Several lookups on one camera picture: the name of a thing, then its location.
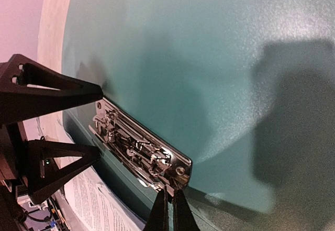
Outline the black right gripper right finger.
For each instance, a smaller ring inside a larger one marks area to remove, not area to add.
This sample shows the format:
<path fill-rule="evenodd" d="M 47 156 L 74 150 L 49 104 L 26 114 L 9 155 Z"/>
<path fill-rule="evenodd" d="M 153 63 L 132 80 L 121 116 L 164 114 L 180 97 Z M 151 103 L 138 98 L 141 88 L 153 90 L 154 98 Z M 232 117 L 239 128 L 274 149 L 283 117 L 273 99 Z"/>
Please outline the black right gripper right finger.
<path fill-rule="evenodd" d="M 175 191 L 172 204 L 174 231 L 200 231 L 182 190 Z"/>

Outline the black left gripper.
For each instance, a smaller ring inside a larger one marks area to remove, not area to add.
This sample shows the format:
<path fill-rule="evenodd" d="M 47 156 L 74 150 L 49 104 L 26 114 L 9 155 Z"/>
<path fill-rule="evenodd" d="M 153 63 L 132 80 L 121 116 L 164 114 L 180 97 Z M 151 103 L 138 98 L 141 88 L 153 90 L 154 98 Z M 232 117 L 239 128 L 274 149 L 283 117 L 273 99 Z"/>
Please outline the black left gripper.
<path fill-rule="evenodd" d="M 22 54 L 14 54 L 1 63 L 2 221 L 26 220 L 17 203 L 20 190 L 34 204 L 40 204 L 101 157 L 95 146 L 28 141 L 20 121 L 89 104 L 102 97 L 99 85 L 59 74 Z M 45 160 L 62 157 L 79 159 L 60 169 L 41 172 Z"/>

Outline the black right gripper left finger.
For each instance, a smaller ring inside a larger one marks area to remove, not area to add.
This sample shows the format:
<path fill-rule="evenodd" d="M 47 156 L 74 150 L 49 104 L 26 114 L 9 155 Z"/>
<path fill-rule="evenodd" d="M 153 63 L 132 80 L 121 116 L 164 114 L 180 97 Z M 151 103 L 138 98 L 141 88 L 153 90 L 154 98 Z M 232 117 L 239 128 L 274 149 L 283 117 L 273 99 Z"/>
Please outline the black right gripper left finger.
<path fill-rule="evenodd" d="M 161 189 L 154 201 L 149 218 L 143 231 L 168 231 L 169 212 L 168 212 L 168 192 L 166 187 Z"/>

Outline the green file folder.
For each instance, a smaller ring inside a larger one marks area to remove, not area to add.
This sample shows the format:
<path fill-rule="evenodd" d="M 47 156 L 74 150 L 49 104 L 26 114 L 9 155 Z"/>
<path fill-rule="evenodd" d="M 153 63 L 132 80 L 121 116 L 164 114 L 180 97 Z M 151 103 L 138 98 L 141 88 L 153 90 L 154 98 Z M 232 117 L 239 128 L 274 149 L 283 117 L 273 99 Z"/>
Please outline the green file folder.
<path fill-rule="evenodd" d="M 192 159 L 201 230 L 334 230 L 334 0 L 70 0 L 62 71 Z"/>

